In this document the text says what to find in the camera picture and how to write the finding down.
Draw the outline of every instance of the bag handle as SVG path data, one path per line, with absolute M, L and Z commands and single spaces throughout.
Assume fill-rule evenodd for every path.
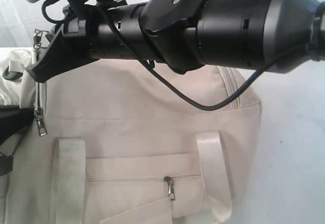
M 232 214 L 230 187 L 219 132 L 197 134 L 201 174 L 212 207 L 213 223 L 228 220 Z
M 82 223 L 85 177 L 85 141 L 57 139 L 52 163 L 50 224 Z

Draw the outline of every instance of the zipper pull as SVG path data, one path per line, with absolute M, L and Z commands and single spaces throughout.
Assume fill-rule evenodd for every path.
M 37 124 L 37 128 L 39 129 L 39 136 L 47 135 L 47 130 L 44 123 L 44 115 L 43 115 L 43 109 L 41 107 L 35 108 L 35 121 Z
M 166 176 L 164 181 L 168 185 L 168 197 L 171 198 L 171 201 L 175 200 L 174 180 L 170 176 Z

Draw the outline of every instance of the bag strap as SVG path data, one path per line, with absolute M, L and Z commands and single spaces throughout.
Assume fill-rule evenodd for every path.
M 213 223 L 228 220 L 232 200 L 219 132 L 197 134 L 202 179 L 212 206 Z
M 85 169 L 85 141 L 57 139 L 52 163 L 50 224 L 82 223 Z

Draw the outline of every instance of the screw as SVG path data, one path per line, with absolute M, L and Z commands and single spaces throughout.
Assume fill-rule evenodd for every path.
M 177 3 L 179 3 L 179 0 L 173 0 L 174 5 L 177 4 Z

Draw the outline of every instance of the zipper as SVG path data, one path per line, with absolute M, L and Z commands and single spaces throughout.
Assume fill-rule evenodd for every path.
M 219 69 L 220 75 L 223 79 L 227 95 L 229 97 L 234 92 L 236 92 L 236 90 L 238 89 L 233 70 L 231 68 L 219 67 L 219 66 L 218 66 L 218 69 Z M 230 105 L 230 108 L 238 108 L 240 106 L 240 97 L 237 97 L 229 105 Z
M 138 181 L 164 181 L 167 184 L 167 194 L 171 201 L 176 199 L 175 197 L 175 180 L 186 179 L 186 178 L 199 178 L 201 174 L 184 174 L 176 176 L 156 176 L 156 177 L 116 177 L 109 179 L 86 179 L 86 182 L 138 182 Z
M 34 61 L 37 62 L 40 51 L 34 49 Z M 47 135 L 47 129 L 44 122 L 44 109 L 43 109 L 43 84 L 36 83 L 36 98 L 35 98 L 35 122 L 39 131 L 39 136 Z

